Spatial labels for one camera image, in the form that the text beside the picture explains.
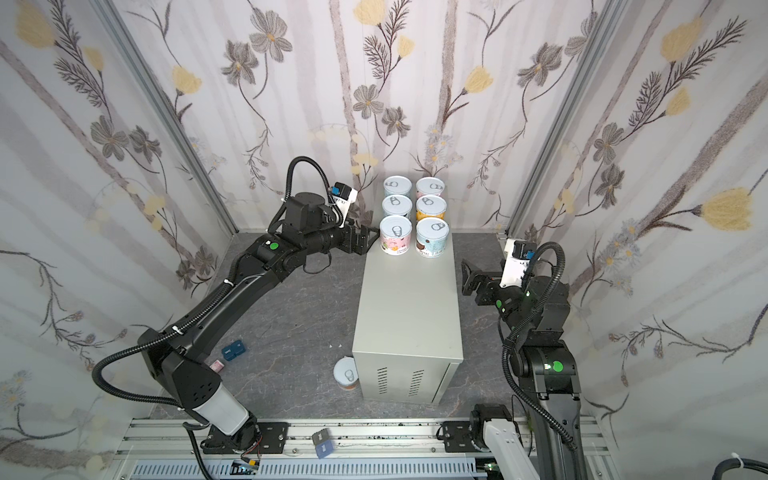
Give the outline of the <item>light blue labelled can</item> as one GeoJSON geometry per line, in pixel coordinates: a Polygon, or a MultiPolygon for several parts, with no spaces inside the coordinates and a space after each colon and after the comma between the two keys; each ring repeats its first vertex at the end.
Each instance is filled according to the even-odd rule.
{"type": "Polygon", "coordinates": [[[409,197],[411,195],[413,184],[405,176],[393,175],[387,177],[383,182],[384,194],[386,197],[401,195],[409,197]]]}

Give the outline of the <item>pink labelled can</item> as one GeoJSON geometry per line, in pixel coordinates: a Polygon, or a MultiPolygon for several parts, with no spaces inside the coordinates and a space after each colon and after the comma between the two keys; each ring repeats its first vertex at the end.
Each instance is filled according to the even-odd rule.
{"type": "Polygon", "coordinates": [[[426,195],[441,197],[445,192],[445,183],[436,177],[423,177],[416,182],[416,196],[421,198],[426,195]]]}

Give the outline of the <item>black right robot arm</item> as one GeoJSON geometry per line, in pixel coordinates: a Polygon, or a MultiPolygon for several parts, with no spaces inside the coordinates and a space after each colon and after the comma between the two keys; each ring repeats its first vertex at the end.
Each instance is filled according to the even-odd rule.
{"type": "Polygon", "coordinates": [[[534,422],[541,479],[585,479],[581,439],[581,387],[574,356],[564,342],[570,287],[563,282],[563,248],[510,240],[499,272],[461,264],[461,291],[499,315],[501,365],[513,395],[534,422]]]}

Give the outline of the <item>yellow labelled can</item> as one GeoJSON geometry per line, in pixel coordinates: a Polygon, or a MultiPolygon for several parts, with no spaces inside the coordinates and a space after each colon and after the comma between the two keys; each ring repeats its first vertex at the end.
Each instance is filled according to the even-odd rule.
{"type": "Polygon", "coordinates": [[[416,201],[416,218],[418,221],[425,218],[445,219],[447,202],[438,195],[422,195],[416,201]]]}

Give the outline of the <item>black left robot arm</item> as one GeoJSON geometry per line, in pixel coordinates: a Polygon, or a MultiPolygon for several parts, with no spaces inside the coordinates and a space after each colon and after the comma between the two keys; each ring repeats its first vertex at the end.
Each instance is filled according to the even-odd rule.
{"type": "Polygon", "coordinates": [[[234,260],[224,280],[188,314],[161,331],[146,330],[137,345],[99,361],[91,372],[98,388],[123,400],[179,409],[228,452],[261,448],[264,435],[255,415],[206,365],[207,357],[248,309],[294,271],[304,269],[310,256],[330,256],[335,250],[365,255],[379,237],[378,229],[348,218],[345,211],[354,201],[350,186],[330,183],[322,174],[322,193],[294,192],[293,177],[301,164],[322,169],[307,156],[294,158],[288,165],[285,196],[266,233],[234,260]],[[106,380],[107,367],[134,355],[144,359],[165,395],[129,392],[106,380]]]}

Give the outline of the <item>pink can front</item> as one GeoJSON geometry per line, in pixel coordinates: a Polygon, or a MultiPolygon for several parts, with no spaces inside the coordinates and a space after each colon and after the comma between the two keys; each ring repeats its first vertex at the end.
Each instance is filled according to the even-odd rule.
{"type": "Polygon", "coordinates": [[[410,246],[412,222],[405,216],[389,215],[379,225],[381,250],[391,256],[405,254],[410,246]]]}

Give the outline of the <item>teal can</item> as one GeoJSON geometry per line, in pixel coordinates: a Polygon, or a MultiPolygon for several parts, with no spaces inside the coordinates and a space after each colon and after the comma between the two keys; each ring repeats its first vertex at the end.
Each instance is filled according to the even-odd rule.
{"type": "Polygon", "coordinates": [[[388,195],[382,200],[382,209],[385,216],[402,216],[410,218],[413,209],[413,203],[405,195],[388,195]]]}
{"type": "Polygon", "coordinates": [[[416,225],[416,247],[426,258],[437,258],[446,248],[450,234],[449,225],[437,217],[425,217],[416,225]]]}

